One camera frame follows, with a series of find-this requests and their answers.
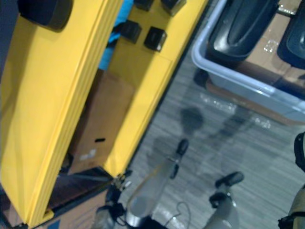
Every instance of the gray plastic bin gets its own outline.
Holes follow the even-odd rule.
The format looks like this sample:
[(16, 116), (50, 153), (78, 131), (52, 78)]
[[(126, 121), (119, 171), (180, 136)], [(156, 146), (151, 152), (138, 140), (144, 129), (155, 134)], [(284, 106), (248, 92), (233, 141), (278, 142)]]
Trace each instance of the gray plastic bin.
[(288, 119), (305, 122), (305, 101), (205, 57), (208, 38), (226, 2), (227, 0), (219, 0), (208, 23), (196, 40), (192, 50), (194, 64), (209, 72), (213, 84), (261, 104)]

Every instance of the cardboard box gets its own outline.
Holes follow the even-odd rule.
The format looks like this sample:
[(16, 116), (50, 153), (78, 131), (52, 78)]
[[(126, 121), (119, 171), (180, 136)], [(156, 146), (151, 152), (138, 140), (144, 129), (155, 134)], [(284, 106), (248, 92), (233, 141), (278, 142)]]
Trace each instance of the cardboard box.
[[(300, 4), (300, 0), (281, 2), (290, 8), (297, 8)], [(250, 56), (235, 70), (303, 99), (305, 79), (302, 76), (305, 70), (292, 67), (277, 55), (278, 45), (289, 21), (289, 17), (276, 14)]]
[(35, 229), (90, 229), (94, 223), (97, 209), (105, 205), (105, 197), (106, 191)]
[(124, 80), (98, 70), (75, 130), (68, 154), (68, 174), (103, 166), (132, 101), (134, 88)]
[(284, 8), (285, 10), (291, 11), (291, 12), (296, 12), (300, 3), (301, 3), (301, 0), (280, 0), (279, 1), (280, 7)]
[[(102, 176), (103, 171), (91, 170), (88, 175)], [(74, 176), (58, 177), (48, 209), (63, 212), (60, 216), (40, 225), (38, 229), (90, 229), (94, 222), (97, 208), (104, 206), (107, 182), (97, 182)], [(0, 195), (1, 212), (10, 225), (5, 228), (20, 226), (23, 222), (7, 195)]]
[(285, 118), (284, 116), (281, 116), (277, 112), (274, 112), (264, 106), (261, 106), (260, 104), (247, 100), (244, 97), (241, 97), (230, 91), (227, 91), (226, 89), (217, 87), (212, 83), (212, 81), (210, 79), (207, 80), (205, 86), (206, 86), (206, 89), (213, 94), (216, 94), (222, 98), (230, 100), (233, 103), (243, 106), (245, 108), (248, 108), (250, 110), (254, 110), (257, 113), (264, 115), (266, 117), (269, 117), (273, 120), (276, 120), (284, 125), (304, 125), (305, 124), (305, 121), (296, 122), (296, 121), (290, 120), (288, 118)]
[(286, 72), (284, 78), (299, 86), (305, 87), (305, 70), (292, 67)]
[(277, 47), (289, 21), (289, 17), (276, 14), (258, 44), (245, 61), (263, 67), (275, 74), (284, 75), (291, 65), (278, 57)]

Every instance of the cable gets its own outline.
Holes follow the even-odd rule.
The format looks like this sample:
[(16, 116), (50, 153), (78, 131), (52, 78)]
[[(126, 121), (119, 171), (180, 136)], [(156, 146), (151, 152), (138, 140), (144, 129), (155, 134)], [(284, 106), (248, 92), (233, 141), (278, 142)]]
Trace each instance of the cable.
[(177, 212), (178, 212), (178, 213), (175, 214), (175, 215), (173, 215), (173, 216), (164, 224), (165, 227), (172, 221), (173, 218), (178, 217), (178, 216), (180, 216), (180, 215), (182, 214), (181, 211), (179, 210), (179, 206), (180, 206), (181, 204), (184, 204), (184, 205), (186, 206), (187, 211), (188, 211), (189, 218), (188, 218), (188, 222), (187, 222), (186, 229), (189, 229), (190, 224), (191, 224), (191, 210), (190, 210), (189, 205), (188, 205), (186, 202), (184, 202), (184, 201), (181, 201), (181, 202), (179, 202), (179, 203), (177, 204), (176, 209), (177, 209)]

